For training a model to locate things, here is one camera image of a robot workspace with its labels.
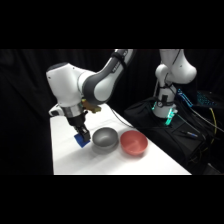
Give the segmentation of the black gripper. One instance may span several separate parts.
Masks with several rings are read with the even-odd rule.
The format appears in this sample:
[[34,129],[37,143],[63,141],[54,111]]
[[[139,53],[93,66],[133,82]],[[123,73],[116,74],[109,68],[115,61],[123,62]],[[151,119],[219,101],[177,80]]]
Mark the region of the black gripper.
[[77,131],[77,134],[75,135],[75,138],[78,141],[84,140],[84,142],[90,141],[90,132],[87,130],[85,126],[85,114],[81,113],[78,116],[68,118],[68,122],[71,126],[75,128]]

